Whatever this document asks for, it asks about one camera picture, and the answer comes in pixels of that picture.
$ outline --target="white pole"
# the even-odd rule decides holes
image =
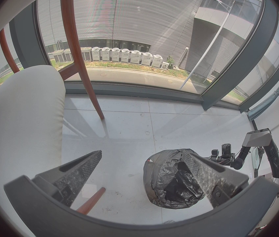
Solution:
[[[201,63],[201,61],[203,60],[203,58],[205,57],[205,55],[208,53],[208,51],[210,50],[211,46],[213,45],[214,41],[217,39],[218,35],[220,34],[221,30],[223,29],[223,26],[228,18],[228,16],[230,15],[232,8],[234,6],[235,1],[233,1],[232,6],[230,7],[230,10],[228,11],[228,14],[226,16],[226,18],[223,21],[223,24],[221,25],[220,29],[218,30],[218,32],[216,33],[216,35],[214,36],[212,42],[210,43],[209,47],[205,50],[205,53],[202,55],[201,59],[198,61],[197,65],[193,68],[193,70],[191,71],[191,73],[189,74],[189,76],[186,78],[186,80],[184,81],[184,83],[181,85],[181,87],[179,89],[182,89],[182,87],[186,84],[186,82],[189,80],[189,78],[192,76],[193,72],[195,71],[195,69],[197,68],[197,66]]]

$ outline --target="light green plastic object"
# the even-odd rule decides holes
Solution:
[[[254,148],[251,153],[251,158],[253,160],[253,168],[256,169],[259,166],[259,155],[258,155],[258,148]]]

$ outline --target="green bush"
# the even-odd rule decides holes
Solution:
[[[168,68],[169,68],[169,69],[173,69],[173,68],[174,68],[174,62],[175,62],[175,61],[174,61],[173,57],[171,57],[171,55],[168,56],[167,62],[169,63]]]

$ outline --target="grass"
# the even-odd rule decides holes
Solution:
[[[52,66],[55,69],[61,69],[72,62],[63,62],[63,63],[56,63],[54,59],[50,60]],[[150,72],[155,72],[163,75],[168,75],[168,76],[173,76],[181,79],[186,79],[189,76],[189,72],[183,69],[179,70],[174,70],[174,69],[169,69],[169,70],[163,70],[163,69],[157,69],[153,67],[148,67],[148,66],[141,66],[141,65],[136,65],[136,64],[131,64],[131,63],[117,63],[117,62],[85,62],[86,67],[109,67],[109,68],[124,68],[124,69],[136,69],[136,70],[142,70],[142,71],[150,71]],[[201,77],[196,74],[192,74],[191,76],[191,81],[199,83],[204,86],[209,86],[211,84],[211,81],[208,79],[205,79],[204,77]],[[228,93],[229,96],[234,97],[240,101],[244,101],[245,98],[238,95],[237,93],[231,91]]]
[[[5,82],[5,80],[7,80],[13,74],[14,74],[13,72],[10,72],[10,73],[4,75],[3,77],[0,77],[0,85],[3,84]]]

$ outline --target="outdoor condenser unit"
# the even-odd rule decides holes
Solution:
[[[168,62],[163,62],[161,65],[161,69],[168,69],[169,63]]]
[[[128,57],[129,57],[130,51],[127,48],[124,48],[122,50],[122,58],[121,62],[128,62]]]
[[[118,47],[112,49],[112,61],[119,61],[119,53]]]
[[[110,49],[108,47],[102,48],[102,61],[110,61]]]
[[[82,58],[84,61],[92,61],[91,56],[91,48],[90,47],[82,47],[81,48]]]
[[[93,61],[100,61],[100,49],[95,46],[94,48],[92,48],[92,60]]]
[[[141,52],[138,51],[138,50],[132,51],[132,54],[131,54],[131,63],[139,64],[139,60],[140,60],[141,55],[142,55]]]
[[[69,48],[67,48],[65,51],[64,51],[64,54],[66,56],[66,60],[67,61],[74,61],[73,57],[72,57],[72,54],[71,54],[71,51]]]
[[[153,59],[153,55],[151,53],[143,53],[142,65],[150,66],[151,60]]]
[[[162,57],[158,54],[155,54],[151,66],[155,68],[159,68],[161,63],[162,63]]]
[[[56,50],[55,52],[53,52],[53,56],[54,56],[54,59],[55,59],[56,63],[67,61],[63,49],[62,50]]]

